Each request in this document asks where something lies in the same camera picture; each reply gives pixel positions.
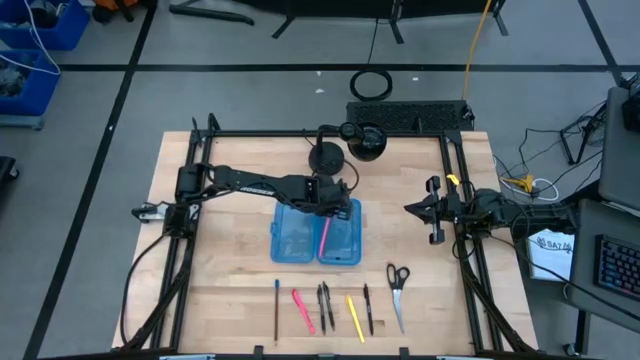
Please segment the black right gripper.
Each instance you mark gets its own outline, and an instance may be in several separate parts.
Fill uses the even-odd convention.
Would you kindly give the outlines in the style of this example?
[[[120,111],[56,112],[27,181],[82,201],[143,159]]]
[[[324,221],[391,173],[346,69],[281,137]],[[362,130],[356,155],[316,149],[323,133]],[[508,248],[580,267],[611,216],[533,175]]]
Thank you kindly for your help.
[[[445,241],[441,221],[456,222],[456,218],[463,214],[464,204],[460,200],[457,190],[445,197],[439,196],[441,180],[439,176],[432,176],[426,182],[428,196],[424,199],[405,205],[404,209],[423,222],[432,225],[429,243],[438,245]]]

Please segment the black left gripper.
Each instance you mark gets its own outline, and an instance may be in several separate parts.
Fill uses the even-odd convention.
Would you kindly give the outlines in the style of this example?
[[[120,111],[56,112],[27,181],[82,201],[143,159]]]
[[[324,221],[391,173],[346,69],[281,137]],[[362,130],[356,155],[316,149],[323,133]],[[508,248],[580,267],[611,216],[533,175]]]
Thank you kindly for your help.
[[[351,217],[351,190],[343,180],[335,182],[332,177],[318,177],[318,206],[316,214],[324,218],[348,221]]]

